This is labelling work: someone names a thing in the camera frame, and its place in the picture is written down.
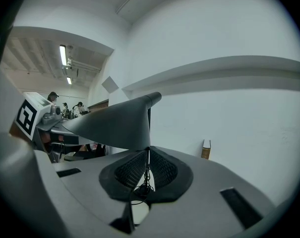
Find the black slot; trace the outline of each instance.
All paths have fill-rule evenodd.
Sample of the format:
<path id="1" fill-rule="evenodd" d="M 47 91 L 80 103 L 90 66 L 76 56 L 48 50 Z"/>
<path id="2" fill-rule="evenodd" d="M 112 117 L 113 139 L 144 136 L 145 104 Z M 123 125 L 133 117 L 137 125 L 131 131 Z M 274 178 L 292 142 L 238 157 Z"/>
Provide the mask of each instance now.
<path id="1" fill-rule="evenodd" d="M 259 222 L 262 217 L 234 188 L 220 191 L 245 229 Z"/>
<path id="2" fill-rule="evenodd" d="M 67 177 L 67 176 L 71 176 L 74 175 L 76 173 L 80 173 L 81 171 L 78 168 L 75 169 L 68 169 L 68 170 L 63 170 L 63 171 L 57 171 L 57 175 L 61 178 L 61 177 Z"/>

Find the person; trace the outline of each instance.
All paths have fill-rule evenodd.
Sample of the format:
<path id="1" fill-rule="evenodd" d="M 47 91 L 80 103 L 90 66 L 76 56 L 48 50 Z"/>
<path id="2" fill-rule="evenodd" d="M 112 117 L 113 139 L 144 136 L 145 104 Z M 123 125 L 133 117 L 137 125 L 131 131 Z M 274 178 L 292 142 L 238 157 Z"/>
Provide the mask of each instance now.
<path id="1" fill-rule="evenodd" d="M 82 116 L 85 112 L 85 109 L 84 109 L 83 104 L 82 104 L 81 101 L 78 102 L 78 104 L 75 105 L 72 109 L 74 110 L 74 117 L 75 118 Z"/>
<path id="2" fill-rule="evenodd" d="M 56 92 L 51 92 L 47 97 L 47 100 L 50 102 L 56 102 L 57 97 L 59 97 L 59 95 Z"/>
<path id="3" fill-rule="evenodd" d="M 67 106 L 67 103 L 63 103 L 63 107 L 62 107 L 62 116 L 65 117 L 66 115 L 66 111 L 68 110 L 68 106 Z"/>

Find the mesh gripper pad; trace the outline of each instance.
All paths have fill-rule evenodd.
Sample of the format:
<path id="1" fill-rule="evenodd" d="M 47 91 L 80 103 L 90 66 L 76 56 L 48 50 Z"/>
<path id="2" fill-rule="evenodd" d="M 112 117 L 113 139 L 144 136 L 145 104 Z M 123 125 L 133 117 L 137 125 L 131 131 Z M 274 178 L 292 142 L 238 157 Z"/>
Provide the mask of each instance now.
<path id="1" fill-rule="evenodd" d="M 150 147 L 150 168 L 155 191 L 150 192 L 146 198 L 149 204 L 174 202 L 193 182 L 193 172 L 186 163 L 155 146 Z"/>
<path id="2" fill-rule="evenodd" d="M 100 184 L 110 198 L 127 202 L 145 167 L 146 152 L 132 152 L 103 168 Z M 187 164 L 153 146 L 150 147 L 150 168 L 156 189 L 147 196 L 146 202 L 150 204 L 176 201 L 193 181 L 192 170 Z"/>
<path id="3" fill-rule="evenodd" d="M 142 175 L 146 166 L 146 154 L 141 153 L 130 159 L 115 170 L 115 179 L 125 187 L 133 190 Z"/>
<path id="4" fill-rule="evenodd" d="M 178 175 L 177 166 L 153 150 L 150 151 L 150 169 L 156 190 L 170 184 Z"/>
<path id="5" fill-rule="evenodd" d="M 131 152 L 101 170 L 100 185 L 110 198 L 128 202 L 131 192 L 144 174 L 145 166 L 146 152 Z"/>

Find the ceiling light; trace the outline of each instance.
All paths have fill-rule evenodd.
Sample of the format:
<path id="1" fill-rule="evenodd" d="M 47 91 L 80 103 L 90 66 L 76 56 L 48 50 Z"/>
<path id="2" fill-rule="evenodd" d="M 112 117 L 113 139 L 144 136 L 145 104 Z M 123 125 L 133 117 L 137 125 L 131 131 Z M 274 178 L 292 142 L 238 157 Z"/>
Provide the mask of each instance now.
<path id="1" fill-rule="evenodd" d="M 61 62 L 63 65 L 67 65 L 66 62 L 66 46 L 65 45 L 60 45 L 60 57 L 61 57 Z"/>

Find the black cable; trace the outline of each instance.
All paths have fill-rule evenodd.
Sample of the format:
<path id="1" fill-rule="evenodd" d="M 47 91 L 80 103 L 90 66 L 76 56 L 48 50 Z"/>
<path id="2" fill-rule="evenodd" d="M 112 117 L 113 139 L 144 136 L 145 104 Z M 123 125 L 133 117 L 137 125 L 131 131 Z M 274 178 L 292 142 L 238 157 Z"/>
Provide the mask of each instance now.
<path id="1" fill-rule="evenodd" d="M 142 203 L 144 203 L 145 202 L 145 200 L 146 200 L 146 198 L 142 201 L 142 202 L 140 202 L 140 203 L 137 203 L 137 204 L 142 204 Z"/>

